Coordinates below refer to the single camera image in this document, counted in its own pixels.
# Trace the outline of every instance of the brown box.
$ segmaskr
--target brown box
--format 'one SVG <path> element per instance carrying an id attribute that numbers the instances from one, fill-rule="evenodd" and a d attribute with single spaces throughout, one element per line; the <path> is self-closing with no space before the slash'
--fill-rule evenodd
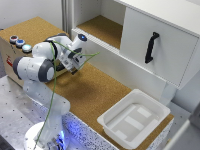
<path id="1" fill-rule="evenodd" d="M 36 17 L 20 24 L 9 27 L 0 31 L 0 51 L 5 67 L 6 74 L 12 78 L 19 85 L 23 85 L 23 81 L 19 80 L 12 69 L 12 64 L 17 57 L 28 56 L 32 57 L 32 54 L 25 54 L 21 49 L 16 48 L 15 45 L 10 44 L 10 36 L 17 35 L 20 39 L 25 40 L 26 44 L 32 47 L 44 41 L 46 38 L 56 35 L 58 33 L 65 33 L 59 28 L 53 26 L 49 22 Z M 57 72 L 57 76 L 66 72 L 66 69 Z"/>

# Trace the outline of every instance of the white wall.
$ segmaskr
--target white wall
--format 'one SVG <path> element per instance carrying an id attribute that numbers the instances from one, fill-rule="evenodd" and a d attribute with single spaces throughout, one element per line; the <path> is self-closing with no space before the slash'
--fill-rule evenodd
<path id="1" fill-rule="evenodd" d="M 178 90 L 173 102 L 189 112 L 192 112 L 200 102 L 200 71 L 183 89 Z"/>
<path id="2" fill-rule="evenodd" d="M 62 29 L 61 0 L 0 0 L 0 29 L 36 16 Z"/>

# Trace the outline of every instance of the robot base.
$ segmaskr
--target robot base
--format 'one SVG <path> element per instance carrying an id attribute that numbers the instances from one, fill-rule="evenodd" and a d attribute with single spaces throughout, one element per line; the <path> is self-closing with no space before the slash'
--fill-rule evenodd
<path id="1" fill-rule="evenodd" d="M 35 147 L 35 140 L 34 138 L 36 137 L 37 133 L 40 131 L 40 129 L 42 128 L 44 122 L 40 122 L 38 124 L 35 124 L 34 126 L 32 126 L 25 134 L 24 137 L 24 150 L 49 150 L 48 147 L 45 148 L 41 148 L 38 145 Z M 69 145 L 69 139 L 65 140 L 65 144 L 66 146 Z"/>

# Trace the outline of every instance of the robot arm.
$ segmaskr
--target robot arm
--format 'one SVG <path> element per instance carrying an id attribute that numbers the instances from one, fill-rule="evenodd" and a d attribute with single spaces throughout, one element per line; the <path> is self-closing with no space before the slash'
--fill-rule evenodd
<path id="1" fill-rule="evenodd" d="M 33 101 L 49 108 L 53 92 L 42 82 L 49 82 L 54 76 L 55 70 L 52 63 L 54 55 L 55 60 L 60 60 L 64 68 L 74 73 L 73 69 L 80 69 L 86 60 L 85 56 L 80 55 L 86 41 L 87 38 L 82 34 L 79 34 L 73 42 L 65 34 L 58 34 L 47 38 L 42 43 L 36 44 L 32 50 L 33 58 L 19 57 L 15 59 L 13 70 L 19 79 L 24 80 L 23 90 L 25 93 Z M 55 139 L 63 130 L 62 115 L 69 112 L 70 103 L 56 93 L 53 99 L 51 112 L 35 150 L 51 149 L 49 143 L 50 145 L 55 145 L 52 143 L 56 141 Z M 59 149 L 65 150 L 66 148 L 64 147 L 66 146 L 62 145 Z"/>

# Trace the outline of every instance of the cabinet top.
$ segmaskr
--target cabinet top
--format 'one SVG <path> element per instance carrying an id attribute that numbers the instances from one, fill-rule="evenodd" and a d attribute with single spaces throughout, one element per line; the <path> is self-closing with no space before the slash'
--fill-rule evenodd
<path id="1" fill-rule="evenodd" d="M 199 5 L 190 2 L 195 0 L 114 1 L 200 37 L 200 1 Z"/>

